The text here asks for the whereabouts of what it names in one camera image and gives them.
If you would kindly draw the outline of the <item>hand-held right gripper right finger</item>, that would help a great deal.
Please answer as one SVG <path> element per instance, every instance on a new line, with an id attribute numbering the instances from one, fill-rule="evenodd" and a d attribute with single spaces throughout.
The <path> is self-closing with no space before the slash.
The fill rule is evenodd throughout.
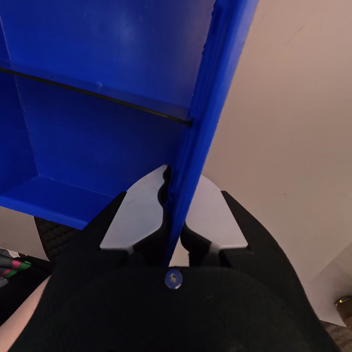
<path id="1" fill-rule="evenodd" d="M 203 175 L 197 184 L 185 224 L 210 242 L 211 252 L 248 246 L 221 190 Z"/>

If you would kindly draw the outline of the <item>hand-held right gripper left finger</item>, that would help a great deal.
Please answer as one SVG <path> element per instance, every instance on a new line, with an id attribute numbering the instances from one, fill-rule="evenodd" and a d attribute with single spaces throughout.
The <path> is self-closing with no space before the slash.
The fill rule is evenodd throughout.
<path id="1" fill-rule="evenodd" d="M 100 248 L 127 250 L 156 233 L 165 220 L 171 166 L 162 165 L 135 182 L 106 232 Z"/>

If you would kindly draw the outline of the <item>blue plastic storage bin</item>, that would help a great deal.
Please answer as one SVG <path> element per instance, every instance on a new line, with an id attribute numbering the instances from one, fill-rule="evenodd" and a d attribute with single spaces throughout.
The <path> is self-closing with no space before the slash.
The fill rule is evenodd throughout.
<path id="1" fill-rule="evenodd" d="M 169 263 L 258 1 L 1 1 L 1 206 L 83 229 L 171 166 L 162 228 L 133 246 Z"/>

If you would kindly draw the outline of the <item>person's left forearm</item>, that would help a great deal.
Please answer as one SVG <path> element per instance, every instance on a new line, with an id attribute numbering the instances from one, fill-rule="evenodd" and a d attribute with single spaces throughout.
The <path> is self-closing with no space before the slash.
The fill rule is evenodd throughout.
<path id="1" fill-rule="evenodd" d="M 4 335 L 5 333 L 19 335 L 24 330 L 33 316 L 33 313 L 40 302 L 44 289 L 46 288 L 50 278 L 51 275 L 34 290 L 34 292 L 24 301 L 24 303 L 21 304 L 21 306 L 1 326 L 1 335 Z"/>

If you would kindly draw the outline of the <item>black textured round object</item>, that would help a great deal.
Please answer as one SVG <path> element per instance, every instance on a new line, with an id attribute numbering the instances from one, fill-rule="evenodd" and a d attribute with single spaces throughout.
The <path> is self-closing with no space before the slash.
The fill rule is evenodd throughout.
<path id="1" fill-rule="evenodd" d="M 81 234 L 81 230 L 56 222 L 34 217 L 39 239 L 46 257 L 52 263 L 67 249 L 73 239 Z"/>

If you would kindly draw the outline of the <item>black bin divider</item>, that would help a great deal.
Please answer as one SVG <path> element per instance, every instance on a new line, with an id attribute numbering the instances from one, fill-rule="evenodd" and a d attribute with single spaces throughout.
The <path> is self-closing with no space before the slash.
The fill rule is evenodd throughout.
<path id="1" fill-rule="evenodd" d="M 132 109 L 135 109 L 135 110 L 138 110 L 138 111 L 145 112 L 145 113 L 150 113 L 152 115 L 159 116 L 159 117 L 165 118 L 167 120 L 175 121 L 175 122 L 177 122 L 179 124 L 183 124 L 183 125 L 187 126 L 187 128 L 191 128 L 192 123 L 193 123 L 192 119 L 191 120 L 183 120 L 183 119 L 181 119 L 179 117 L 175 117 L 175 116 L 167 114 L 167 113 L 159 112 L 159 111 L 156 111 L 156 110 L 153 110 L 153 109 L 150 109 L 150 108 L 138 105 L 138 104 L 130 103 L 130 102 L 127 102 L 127 101 L 124 101 L 124 100 L 121 100 L 121 99 L 116 99 L 116 98 L 113 98 L 113 97 L 110 97 L 110 96 L 107 96 L 107 95 L 95 93 L 95 92 L 90 91 L 90 90 L 84 90 L 84 89 L 81 89 L 81 88 L 78 88 L 78 87 L 74 87 L 74 86 L 71 86 L 71 85 L 67 85 L 67 84 L 64 84 L 64 83 L 60 83 L 60 82 L 57 82 L 57 81 L 48 80 L 46 78 L 41 78 L 41 77 L 37 77 L 37 76 L 21 73 L 19 71 L 15 71 L 15 70 L 8 69 L 8 68 L 5 68 L 5 67 L 0 67 L 0 71 L 3 72 L 3 73 L 12 74 L 14 76 L 27 78 L 27 79 L 30 79 L 32 81 L 41 82 L 41 83 L 45 83 L 45 84 L 48 84 L 48 85 L 60 87 L 60 88 L 66 89 L 66 90 L 75 91 L 77 93 L 85 94 L 85 95 L 88 95 L 88 96 L 92 96 L 92 97 L 95 97 L 95 98 L 98 98 L 98 99 L 101 99 L 101 100 L 113 102 L 113 103 L 116 103 L 116 104 L 119 104 L 119 105 L 122 105 L 122 106 L 126 106 L 128 108 L 132 108 Z"/>

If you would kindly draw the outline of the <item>person's floral pants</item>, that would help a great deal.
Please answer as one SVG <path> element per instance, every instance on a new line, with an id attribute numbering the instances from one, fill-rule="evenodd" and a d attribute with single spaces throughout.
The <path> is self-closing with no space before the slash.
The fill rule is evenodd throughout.
<path id="1" fill-rule="evenodd" d="M 19 253 L 0 248 L 0 288 L 8 283 L 9 278 L 30 267 L 31 263 L 23 261 Z"/>

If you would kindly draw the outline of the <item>person's black shirt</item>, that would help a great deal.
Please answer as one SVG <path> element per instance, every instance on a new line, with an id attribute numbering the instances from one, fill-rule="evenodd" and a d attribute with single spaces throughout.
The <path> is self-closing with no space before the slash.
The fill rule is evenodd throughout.
<path id="1" fill-rule="evenodd" d="M 51 274 L 54 264 L 31 256 L 13 259 L 24 264 L 16 264 L 8 269 L 1 267 L 0 324 L 3 324 L 34 290 Z"/>

